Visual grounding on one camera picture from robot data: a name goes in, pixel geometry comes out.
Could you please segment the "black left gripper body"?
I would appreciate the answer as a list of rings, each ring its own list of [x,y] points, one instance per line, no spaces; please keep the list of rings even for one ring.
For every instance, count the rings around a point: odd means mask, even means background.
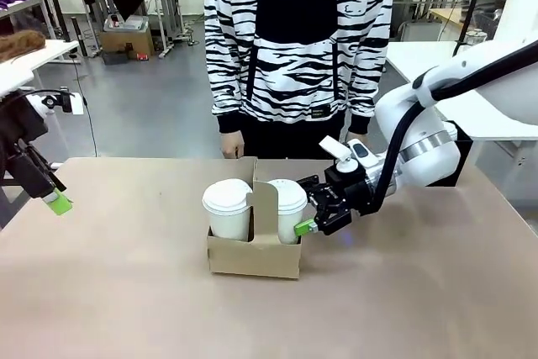
[[[45,119],[22,93],[1,101],[1,145],[7,158],[18,153],[20,141],[28,144],[46,133]]]

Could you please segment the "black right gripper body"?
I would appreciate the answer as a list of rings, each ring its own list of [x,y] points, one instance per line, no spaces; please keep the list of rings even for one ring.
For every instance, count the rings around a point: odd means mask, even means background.
[[[381,208],[379,203],[374,202],[375,187],[361,164],[348,173],[338,171],[336,165],[330,166],[324,170],[324,179],[330,189],[327,202],[331,213],[348,208],[364,216],[374,214]]]

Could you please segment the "person's right hand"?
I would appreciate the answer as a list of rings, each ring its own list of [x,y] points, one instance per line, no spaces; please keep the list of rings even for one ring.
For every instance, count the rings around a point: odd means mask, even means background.
[[[226,159],[240,159],[244,155],[245,142],[240,131],[221,134],[221,151]]]

